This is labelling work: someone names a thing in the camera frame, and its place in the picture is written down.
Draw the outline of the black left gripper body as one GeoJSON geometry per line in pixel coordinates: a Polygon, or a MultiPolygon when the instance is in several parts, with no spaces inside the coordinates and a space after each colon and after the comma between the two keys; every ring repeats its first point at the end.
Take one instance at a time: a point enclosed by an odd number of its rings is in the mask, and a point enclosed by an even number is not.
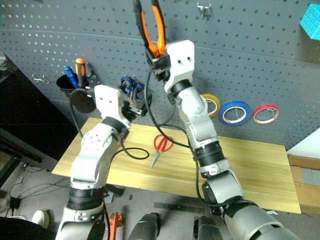
{"type": "Polygon", "coordinates": [[[126,118],[132,118],[133,115],[144,117],[148,111],[144,99],[136,100],[125,96],[122,103],[121,112],[126,118]]]}

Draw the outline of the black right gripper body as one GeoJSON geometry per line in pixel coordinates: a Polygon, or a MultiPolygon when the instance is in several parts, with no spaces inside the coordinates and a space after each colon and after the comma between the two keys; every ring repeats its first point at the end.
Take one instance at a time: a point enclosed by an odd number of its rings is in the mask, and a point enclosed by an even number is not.
{"type": "Polygon", "coordinates": [[[151,67],[157,81],[167,82],[170,78],[171,60],[169,55],[163,55],[151,60],[151,67]]]}

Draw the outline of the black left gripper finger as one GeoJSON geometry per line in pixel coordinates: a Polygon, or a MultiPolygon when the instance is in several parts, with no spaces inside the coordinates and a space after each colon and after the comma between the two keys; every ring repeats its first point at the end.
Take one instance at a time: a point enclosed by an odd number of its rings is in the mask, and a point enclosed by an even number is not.
{"type": "Polygon", "coordinates": [[[122,93],[129,98],[130,97],[130,86],[127,84],[120,84],[118,88],[122,91],[122,93]]]}
{"type": "Polygon", "coordinates": [[[153,97],[153,94],[152,94],[152,91],[151,90],[148,90],[147,92],[147,102],[145,101],[145,99],[143,98],[141,101],[140,101],[140,110],[142,113],[147,113],[148,112],[148,109],[147,109],[147,106],[150,108],[151,107],[151,103],[152,103],[152,97],[153,97]]]}

